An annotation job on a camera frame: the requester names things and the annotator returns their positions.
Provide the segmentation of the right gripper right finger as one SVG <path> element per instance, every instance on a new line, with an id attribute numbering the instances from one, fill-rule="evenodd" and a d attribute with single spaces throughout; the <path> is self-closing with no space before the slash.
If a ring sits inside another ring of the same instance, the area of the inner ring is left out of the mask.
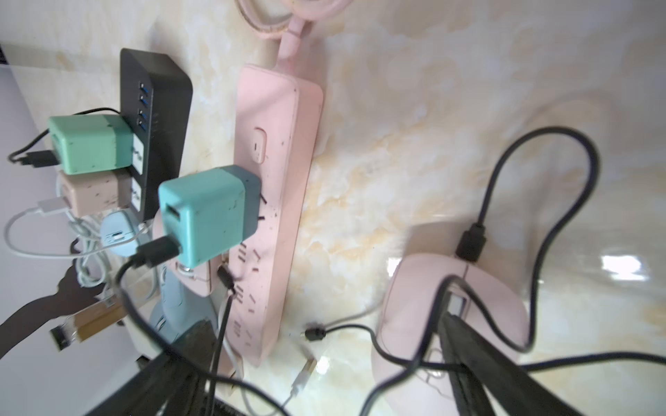
<path id="1" fill-rule="evenodd" d="M 489 395 L 510 415 L 578 415 L 455 315 L 438 325 L 445 362 L 463 366 L 450 376 L 460 415 L 494 415 Z"/>

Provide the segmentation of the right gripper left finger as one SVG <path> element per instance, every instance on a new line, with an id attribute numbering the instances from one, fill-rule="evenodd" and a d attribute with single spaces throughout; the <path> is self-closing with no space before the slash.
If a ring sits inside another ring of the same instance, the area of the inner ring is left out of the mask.
<path id="1" fill-rule="evenodd" d="M 203 366 L 213 359 L 213 326 L 202 321 L 178 338 L 173 346 Z M 206 405 L 205 379 L 184 362 L 166 353 L 151 360 L 90 415 L 202 415 Z"/>

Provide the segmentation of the pink power strip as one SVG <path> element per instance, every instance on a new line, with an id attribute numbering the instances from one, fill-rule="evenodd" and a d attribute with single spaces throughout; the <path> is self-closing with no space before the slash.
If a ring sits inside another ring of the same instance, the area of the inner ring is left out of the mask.
<path id="1" fill-rule="evenodd" d="M 256 232 L 229 252 L 238 294 L 227 339 L 255 367 L 279 338 L 323 104 L 311 81 L 253 65 L 240 73 L 234 162 L 261 191 Z"/>

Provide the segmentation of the green charger plug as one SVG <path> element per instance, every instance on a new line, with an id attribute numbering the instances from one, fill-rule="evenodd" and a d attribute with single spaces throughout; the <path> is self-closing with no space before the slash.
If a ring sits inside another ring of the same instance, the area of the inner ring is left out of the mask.
<path id="1" fill-rule="evenodd" d="M 258 229 L 261 179 L 241 166 L 221 166 L 160 184 L 163 230 L 193 269 L 249 239 Z"/>

